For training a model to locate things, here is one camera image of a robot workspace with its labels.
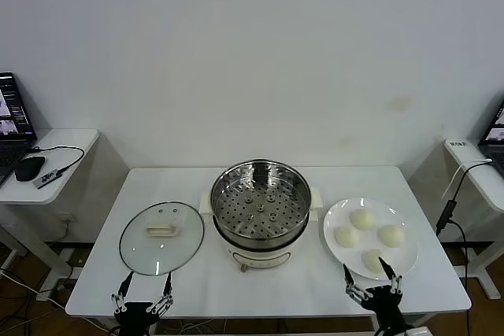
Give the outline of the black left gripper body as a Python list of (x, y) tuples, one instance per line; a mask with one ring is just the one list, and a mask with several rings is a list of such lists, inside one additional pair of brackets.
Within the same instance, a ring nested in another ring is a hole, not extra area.
[(115, 320), (119, 323), (119, 336), (149, 335), (149, 329), (158, 322), (155, 310), (149, 310), (151, 302), (127, 302), (125, 311), (114, 311)]

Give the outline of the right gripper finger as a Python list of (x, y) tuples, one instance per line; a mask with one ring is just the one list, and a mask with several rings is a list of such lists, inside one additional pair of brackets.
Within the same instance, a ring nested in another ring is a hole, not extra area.
[(345, 264), (343, 265), (343, 270), (346, 283), (346, 294), (359, 305), (361, 305), (364, 301), (371, 299), (372, 294), (370, 292), (355, 284), (353, 276)]
[(379, 262), (386, 276), (391, 280), (391, 292), (393, 294), (402, 294), (402, 276), (397, 275), (392, 266), (389, 265), (382, 257), (379, 257)]

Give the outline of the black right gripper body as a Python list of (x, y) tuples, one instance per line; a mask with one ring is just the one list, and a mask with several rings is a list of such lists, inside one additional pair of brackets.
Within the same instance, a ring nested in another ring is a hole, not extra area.
[(376, 286), (366, 289), (365, 292), (361, 306), (376, 314), (379, 324), (376, 335), (405, 335), (408, 330), (413, 329), (398, 308), (402, 294), (397, 290), (390, 286)]

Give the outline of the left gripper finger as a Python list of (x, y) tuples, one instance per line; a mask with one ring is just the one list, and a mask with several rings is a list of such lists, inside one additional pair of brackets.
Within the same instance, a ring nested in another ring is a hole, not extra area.
[(121, 282), (118, 291), (115, 294), (111, 295), (111, 301), (113, 303), (115, 311), (126, 310), (126, 304), (124, 302), (124, 299), (127, 296), (128, 289), (132, 281), (132, 277), (133, 272), (130, 271), (127, 277)]
[(171, 308), (172, 304), (172, 273), (169, 272), (162, 295), (150, 306), (149, 312), (154, 315), (164, 315)]

